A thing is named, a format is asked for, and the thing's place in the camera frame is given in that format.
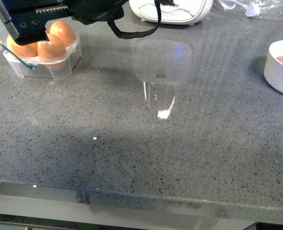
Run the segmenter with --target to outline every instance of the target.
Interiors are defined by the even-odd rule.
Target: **egg carton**
[[[4,51],[3,55],[11,65],[18,77],[42,77],[61,79],[72,74],[72,69],[77,61],[82,57],[82,50],[79,36],[74,43],[66,48],[66,53],[62,57],[54,59],[42,59],[37,57],[23,58],[28,65],[33,65],[35,69],[30,69],[17,60],[11,53]]]

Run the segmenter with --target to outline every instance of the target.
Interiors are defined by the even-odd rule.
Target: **white bowl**
[[[276,90],[283,93],[283,63],[278,59],[283,55],[283,40],[271,44],[265,65],[266,81]]]

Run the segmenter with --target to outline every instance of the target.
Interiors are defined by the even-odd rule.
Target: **gray countertop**
[[[129,41],[106,23],[68,22],[83,57],[66,79],[18,78],[0,52],[0,183],[283,223],[283,94],[263,76],[283,21],[213,8],[199,24]],[[153,27],[128,4],[117,24]]]

